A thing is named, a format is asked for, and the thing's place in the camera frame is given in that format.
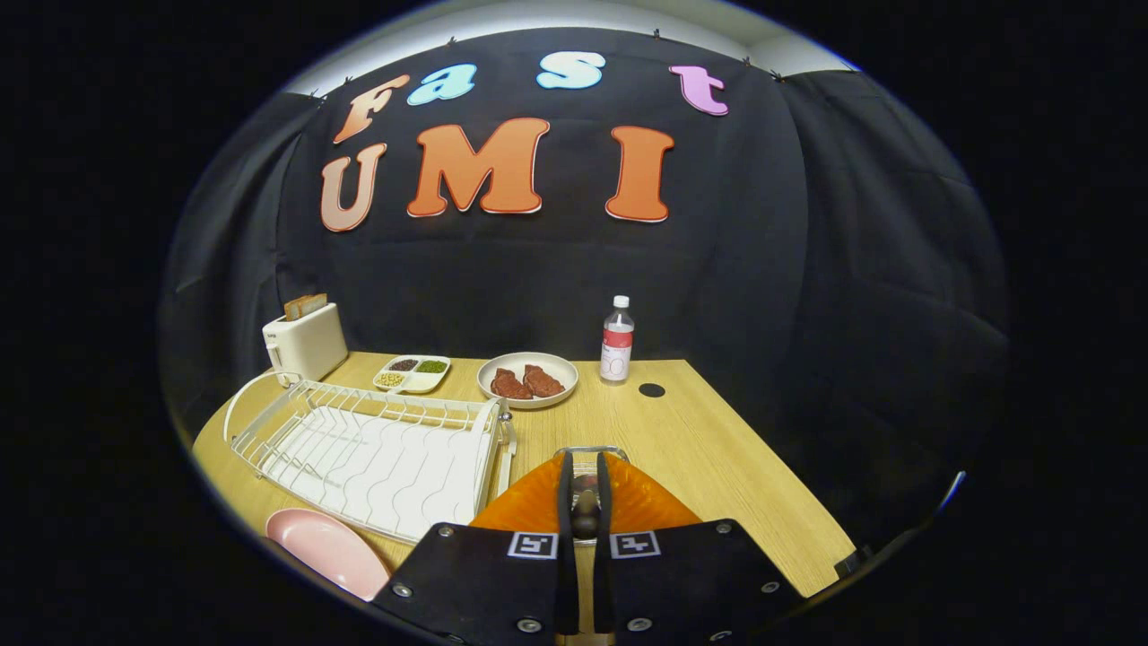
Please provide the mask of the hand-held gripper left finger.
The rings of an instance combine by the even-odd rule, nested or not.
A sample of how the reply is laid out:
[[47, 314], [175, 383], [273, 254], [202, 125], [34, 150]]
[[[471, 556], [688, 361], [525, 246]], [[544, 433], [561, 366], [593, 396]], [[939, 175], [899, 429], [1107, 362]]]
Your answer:
[[577, 557], [571, 535], [573, 458], [566, 451], [504, 492], [545, 478], [529, 504], [544, 528], [497, 530], [440, 522], [372, 605], [443, 643], [558, 643], [577, 635]]

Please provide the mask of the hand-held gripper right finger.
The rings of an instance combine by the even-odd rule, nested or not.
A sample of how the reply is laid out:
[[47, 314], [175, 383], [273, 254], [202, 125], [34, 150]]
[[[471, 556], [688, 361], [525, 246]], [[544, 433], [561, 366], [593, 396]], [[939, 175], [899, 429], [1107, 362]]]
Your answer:
[[597, 458], [597, 631], [616, 643], [751, 643], [802, 605], [738, 520], [701, 522], [639, 478], [623, 459]]

